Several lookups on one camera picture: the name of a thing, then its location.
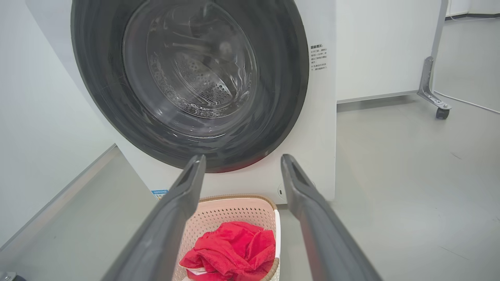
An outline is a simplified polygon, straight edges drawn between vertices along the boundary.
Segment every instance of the clothing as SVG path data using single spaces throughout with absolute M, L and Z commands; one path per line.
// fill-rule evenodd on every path
M 260 281 L 273 266 L 272 230 L 243 221 L 224 222 L 198 238 L 179 265 L 195 281 Z

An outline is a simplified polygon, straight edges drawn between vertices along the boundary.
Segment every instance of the cable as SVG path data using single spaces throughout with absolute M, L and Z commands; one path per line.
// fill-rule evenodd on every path
M 452 14 L 452 4 L 453 4 L 453 0 L 449 0 L 449 9 L 448 9 L 448 12 L 450 14 L 449 18 L 452 19 L 455 22 L 472 22 L 472 21 L 500 19 L 500 17 L 488 17 L 488 18 L 478 18 L 478 19 L 462 19 L 462 20 L 457 20 L 457 19 L 454 19 L 453 16 L 451 15 Z
M 484 110 L 487 110 L 487 111 L 491 111 L 491 112 L 494 112 L 496 114 L 500 114 L 500 111 L 496 111 L 494 109 L 491 109 L 491 108 L 488 108 L 488 107 L 484 107 L 484 106 L 481 106 L 479 104 L 475 104 L 475 103 L 472 103 L 470 101 L 466 101 L 466 100 L 463 100 L 463 99 L 459 99 L 459 98 L 456 98 L 456 97 L 452 97 L 452 96 L 449 96 L 449 95 L 445 95 L 443 93 L 440 93 L 438 91 L 434 91 L 434 93 L 438 94 L 438 95 L 441 95 L 443 97 L 446 97 L 448 99 L 452 99 L 452 100 L 455 100 L 455 101 L 459 101 L 459 102 L 462 102 L 462 103 L 465 103 L 465 104 L 468 104 L 468 105 L 471 105 L 471 106 L 475 106 L 475 107 L 478 107 L 480 109 L 484 109 Z

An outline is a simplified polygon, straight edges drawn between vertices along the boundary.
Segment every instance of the front-load washing machine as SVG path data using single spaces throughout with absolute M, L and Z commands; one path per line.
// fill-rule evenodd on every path
M 291 154 L 333 199 L 334 1 L 26 3 L 158 198 L 203 154 L 202 197 L 285 203 L 280 157 Z

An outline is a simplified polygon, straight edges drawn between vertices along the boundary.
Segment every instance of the plastic laundry basket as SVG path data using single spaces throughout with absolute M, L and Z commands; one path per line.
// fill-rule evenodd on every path
M 251 194 L 214 196 L 199 201 L 196 212 L 186 223 L 172 280 L 182 281 L 187 276 L 186 269 L 179 265 L 179 261 L 195 246 L 199 237 L 206 232 L 215 231 L 222 223 L 234 221 L 246 222 L 265 230 L 272 230 L 276 239 L 276 254 L 271 270 L 262 281 L 279 280 L 280 213 L 270 199 Z

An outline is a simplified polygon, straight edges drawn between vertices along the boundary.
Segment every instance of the gray floor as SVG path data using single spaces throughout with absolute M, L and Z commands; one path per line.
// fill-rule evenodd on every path
M 500 110 L 499 33 L 500 20 L 447 22 L 435 89 Z M 386 281 L 499 279 L 500 115 L 446 101 L 447 120 L 418 96 L 338 107 L 331 205 Z M 155 202 L 120 155 L 0 269 L 98 280 Z M 299 224 L 280 214 L 281 279 L 311 280 Z

